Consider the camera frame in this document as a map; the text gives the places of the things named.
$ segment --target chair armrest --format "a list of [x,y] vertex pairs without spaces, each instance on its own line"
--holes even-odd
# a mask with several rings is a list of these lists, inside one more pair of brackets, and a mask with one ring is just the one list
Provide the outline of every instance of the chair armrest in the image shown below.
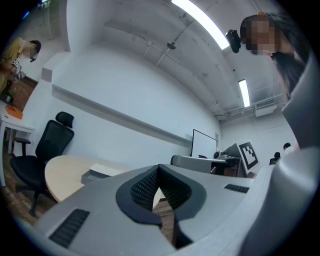
[[22,143],[22,144],[31,144],[31,142],[25,138],[15,138],[14,139],[16,142],[18,143]]
[[15,142],[22,143],[22,156],[26,156],[26,144],[31,144],[31,142],[25,138],[15,138]]

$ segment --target chair headrest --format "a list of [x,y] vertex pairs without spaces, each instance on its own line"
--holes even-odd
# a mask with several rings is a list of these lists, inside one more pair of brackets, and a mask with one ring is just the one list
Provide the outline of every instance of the chair headrest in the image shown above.
[[72,128],[72,122],[74,118],[75,117],[73,115],[62,111],[56,115],[55,120],[57,120],[59,123],[63,124],[66,127]]

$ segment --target wooden tabletop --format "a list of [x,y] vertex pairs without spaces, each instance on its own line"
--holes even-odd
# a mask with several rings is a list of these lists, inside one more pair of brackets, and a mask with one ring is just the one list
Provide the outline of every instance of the wooden tabletop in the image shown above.
[[[85,157],[61,155],[51,159],[45,166],[45,182],[52,196],[61,202],[74,192],[81,189],[81,176],[94,164],[100,164],[125,173],[128,170],[113,162],[90,159]],[[160,188],[153,200],[153,208],[157,206],[161,197]]]

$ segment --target security camera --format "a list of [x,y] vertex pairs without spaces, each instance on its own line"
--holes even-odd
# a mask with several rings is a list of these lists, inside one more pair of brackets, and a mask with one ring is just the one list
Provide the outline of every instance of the security camera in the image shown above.
[[226,39],[228,40],[232,51],[237,54],[241,48],[241,39],[236,30],[229,29],[225,34]]
[[176,49],[176,48],[177,48],[177,47],[176,47],[176,42],[175,42],[175,41],[169,41],[166,45],[167,45],[167,46],[168,46],[168,48],[169,48],[169,49],[171,49],[171,50],[174,50],[174,49]]
[[225,153],[223,151],[217,151],[214,153],[213,158],[214,159],[220,159]]

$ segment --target desk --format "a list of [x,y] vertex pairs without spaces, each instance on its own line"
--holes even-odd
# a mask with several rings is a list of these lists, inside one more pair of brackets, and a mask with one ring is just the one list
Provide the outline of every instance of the desk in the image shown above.
[[[51,159],[45,166],[45,183],[51,195],[61,202],[74,192],[81,189],[81,176],[94,164],[100,164],[125,173],[128,170],[119,164],[105,160],[95,160],[71,155],[61,155]],[[156,192],[153,200],[153,208],[160,201],[161,190]]]
[[30,125],[24,118],[18,119],[12,115],[9,115],[6,111],[6,103],[0,101],[0,181],[3,187],[6,186],[5,175],[4,175],[4,166],[3,166],[3,141],[5,136],[5,129],[9,128],[10,137],[9,137],[9,153],[12,150],[13,142],[13,131],[22,131],[25,133],[31,134],[36,128]]

